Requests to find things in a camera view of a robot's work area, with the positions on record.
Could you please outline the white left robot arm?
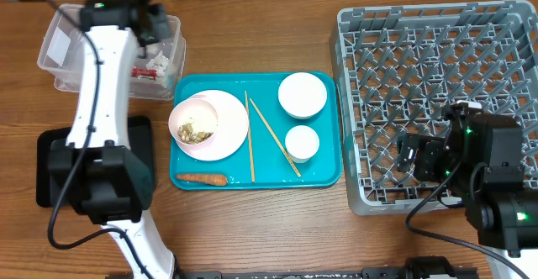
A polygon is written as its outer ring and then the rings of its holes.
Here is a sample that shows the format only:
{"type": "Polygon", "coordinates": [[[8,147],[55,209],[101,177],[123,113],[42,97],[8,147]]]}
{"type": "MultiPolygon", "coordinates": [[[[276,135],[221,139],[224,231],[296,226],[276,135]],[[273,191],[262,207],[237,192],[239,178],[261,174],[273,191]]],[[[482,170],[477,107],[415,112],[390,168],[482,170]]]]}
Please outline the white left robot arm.
{"type": "Polygon", "coordinates": [[[147,45],[171,37],[164,8],[151,0],[86,0],[73,23],[84,37],[82,84],[71,130],[51,150],[50,177],[61,190],[47,228],[49,243],[69,250],[110,235],[134,278],[181,278],[150,213],[155,171],[132,150],[129,86],[135,60],[147,45]],[[55,240],[61,204],[86,215],[100,230],[69,244],[55,240]]]}

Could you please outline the white tissue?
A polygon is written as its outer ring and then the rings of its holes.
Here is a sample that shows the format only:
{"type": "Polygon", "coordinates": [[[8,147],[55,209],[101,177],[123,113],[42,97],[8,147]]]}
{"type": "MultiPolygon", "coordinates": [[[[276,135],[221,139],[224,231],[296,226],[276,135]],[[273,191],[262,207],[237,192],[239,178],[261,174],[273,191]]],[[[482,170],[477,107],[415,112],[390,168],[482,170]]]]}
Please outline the white tissue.
{"type": "Polygon", "coordinates": [[[156,57],[149,60],[146,64],[146,69],[150,71],[165,71],[168,64],[169,59],[163,55],[162,51],[160,51],[156,57]]]}

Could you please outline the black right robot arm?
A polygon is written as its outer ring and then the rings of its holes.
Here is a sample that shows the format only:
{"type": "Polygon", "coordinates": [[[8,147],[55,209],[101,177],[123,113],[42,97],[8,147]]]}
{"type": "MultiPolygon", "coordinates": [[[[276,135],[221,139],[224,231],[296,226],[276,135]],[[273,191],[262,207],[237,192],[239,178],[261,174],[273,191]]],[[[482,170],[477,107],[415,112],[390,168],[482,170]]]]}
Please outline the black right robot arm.
{"type": "Polygon", "coordinates": [[[446,136],[398,137],[397,170],[412,170],[419,181],[437,183],[430,198],[444,191],[459,197],[478,242],[414,227],[411,219],[426,199],[409,212],[406,228],[484,254],[496,278],[535,278],[537,192],[524,186],[523,129],[514,118],[488,113],[470,101],[445,105],[441,115],[450,123],[446,136]]]}

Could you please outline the red snack wrapper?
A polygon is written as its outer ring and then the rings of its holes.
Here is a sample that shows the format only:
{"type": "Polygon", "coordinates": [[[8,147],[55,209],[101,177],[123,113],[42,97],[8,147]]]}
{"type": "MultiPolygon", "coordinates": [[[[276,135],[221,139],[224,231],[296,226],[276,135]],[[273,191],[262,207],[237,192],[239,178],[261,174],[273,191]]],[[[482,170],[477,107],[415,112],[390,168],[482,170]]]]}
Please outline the red snack wrapper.
{"type": "Polygon", "coordinates": [[[154,81],[157,77],[157,72],[156,70],[149,70],[134,66],[131,71],[131,76],[133,78],[149,79],[154,81]]]}

